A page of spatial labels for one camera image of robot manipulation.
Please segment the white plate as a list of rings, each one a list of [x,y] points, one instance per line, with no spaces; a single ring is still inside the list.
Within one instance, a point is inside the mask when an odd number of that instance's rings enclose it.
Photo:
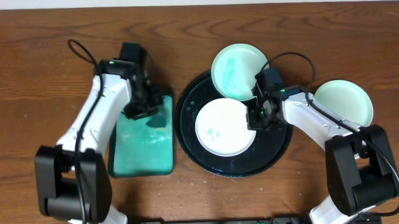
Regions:
[[[208,102],[196,117],[199,143],[211,154],[233,157],[247,150],[256,131],[247,127],[247,107],[238,100],[218,98]]]

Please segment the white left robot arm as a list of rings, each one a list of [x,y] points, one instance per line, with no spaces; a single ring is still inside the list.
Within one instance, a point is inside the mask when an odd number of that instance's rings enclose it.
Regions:
[[[112,204],[104,155],[123,110],[140,119],[162,104],[146,62],[103,59],[78,116],[55,146],[35,154],[39,211],[72,224],[128,224]]]

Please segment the green rectangular soap tray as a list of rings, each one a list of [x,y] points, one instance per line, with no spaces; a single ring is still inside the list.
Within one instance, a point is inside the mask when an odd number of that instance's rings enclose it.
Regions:
[[[128,119],[121,113],[110,136],[108,174],[115,178],[168,175],[174,169],[173,94],[165,90],[154,115],[164,115],[165,128],[146,125],[151,116]]]

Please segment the dark green sponge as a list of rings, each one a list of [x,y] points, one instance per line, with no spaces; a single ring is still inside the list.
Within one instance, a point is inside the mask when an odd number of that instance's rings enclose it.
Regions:
[[[165,128],[167,125],[166,117],[164,115],[154,115],[146,123],[151,128]]]

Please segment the round black tray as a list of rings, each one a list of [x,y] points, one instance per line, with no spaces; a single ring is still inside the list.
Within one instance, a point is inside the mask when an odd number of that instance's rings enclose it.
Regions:
[[[291,125],[259,130],[248,149],[233,157],[213,155],[200,144],[195,133],[196,117],[208,102],[221,97],[211,81],[210,71],[199,75],[186,86],[178,100],[173,121],[182,149],[198,166],[218,176],[247,177],[271,168],[291,143]]]

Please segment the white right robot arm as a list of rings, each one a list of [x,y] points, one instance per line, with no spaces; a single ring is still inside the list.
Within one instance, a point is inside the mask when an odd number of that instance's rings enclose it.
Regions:
[[[382,127],[341,118],[302,86],[256,86],[252,95],[249,128],[292,125],[325,151],[329,195],[311,209],[309,224],[353,224],[399,213],[399,175]]]

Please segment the mint green plate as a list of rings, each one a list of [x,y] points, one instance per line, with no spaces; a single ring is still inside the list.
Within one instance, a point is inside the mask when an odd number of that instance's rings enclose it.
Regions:
[[[317,89],[314,97],[327,109],[350,122],[368,127],[373,121],[374,107],[369,95],[353,82],[326,82]]]
[[[251,100],[255,75],[266,62],[266,56],[257,47],[245,43],[229,45],[219,51],[212,62],[211,81],[226,98]]]

